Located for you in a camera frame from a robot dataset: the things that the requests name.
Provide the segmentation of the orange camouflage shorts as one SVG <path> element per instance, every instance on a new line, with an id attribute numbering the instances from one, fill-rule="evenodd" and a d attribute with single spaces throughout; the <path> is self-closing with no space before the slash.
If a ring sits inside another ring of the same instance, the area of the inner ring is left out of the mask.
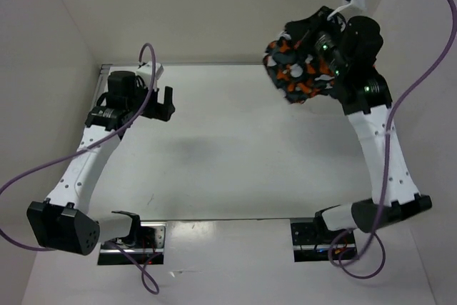
<path id="1" fill-rule="evenodd" d="M 273 85 L 291 104 L 302 104 L 315 96 L 336 98 L 335 75 L 313 50 L 309 39 L 314 24 L 323 20 L 323 28 L 339 39 L 346 27 L 341 14 L 331 18 L 333 10 L 322 6 L 308 18 L 289 21 L 281 33 L 268 44 L 262 63 Z"/>

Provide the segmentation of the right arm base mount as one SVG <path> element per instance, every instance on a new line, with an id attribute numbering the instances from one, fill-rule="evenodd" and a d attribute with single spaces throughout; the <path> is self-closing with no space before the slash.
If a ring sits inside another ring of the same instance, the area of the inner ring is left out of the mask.
<path id="1" fill-rule="evenodd" d="M 291 241 L 295 262 L 328 261 L 328 250 L 331 242 L 343 232 L 320 230 L 312 218 L 291 220 Z M 357 253 L 356 240 L 352 233 L 340 239 L 332 251 L 335 261 L 350 260 Z"/>

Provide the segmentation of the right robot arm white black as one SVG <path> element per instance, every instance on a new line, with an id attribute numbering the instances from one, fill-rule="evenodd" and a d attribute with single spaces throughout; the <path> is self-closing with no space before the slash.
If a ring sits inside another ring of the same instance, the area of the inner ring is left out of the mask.
<path id="1" fill-rule="evenodd" d="M 371 180 L 371 197 L 316 213 L 313 235 L 328 243 L 343 229 L 368 233 L 432 207 L 409 174 L 394 122 L 386 80 L 374 64 L 383 45 L 381 28 L 367 16 L 348 20 L 340 37 L 318 33 L 315 50 L 334 73 L 333 90 L 361 145 Z"/>

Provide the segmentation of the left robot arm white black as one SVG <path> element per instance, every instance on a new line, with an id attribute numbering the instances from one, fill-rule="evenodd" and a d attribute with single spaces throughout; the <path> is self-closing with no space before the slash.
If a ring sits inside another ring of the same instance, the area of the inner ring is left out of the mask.
<path id="1" fill-rule="evenodd" d="M 120 241 L 129 248 L 140 244 L 143 231 L 138 214 L 112 211 L 92 219 L 89 204 L 106 163 L 134 116 L 169 121 L 175 112 L 171 87 L 164 89 L 162 103 L 157 100 L 162 71 L 162 65 L 143 64 L 135 71 L 108 75 L 106 92 L 85 120 L 77 156 L 44 201 L 33 201 L 27 209 L 40 247 L 86 256 L 98 243 Z"/>

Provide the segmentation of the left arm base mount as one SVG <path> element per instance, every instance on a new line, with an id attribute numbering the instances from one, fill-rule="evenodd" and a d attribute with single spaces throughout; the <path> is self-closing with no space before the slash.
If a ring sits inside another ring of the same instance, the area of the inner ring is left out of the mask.
<path id="1" fill-rule="evenodd" d="M 122 239 L 109 241 L 126 252 L 140 265 L 149 266 L 164 263 L 164 248 L 166 243 L 166 222 L 142 221 L 141 229 L 134 243 L 125 243 Z M 132 265 L 133 262 L 110 244 L 103 244 L 99 249 L 98 266 Z"/>

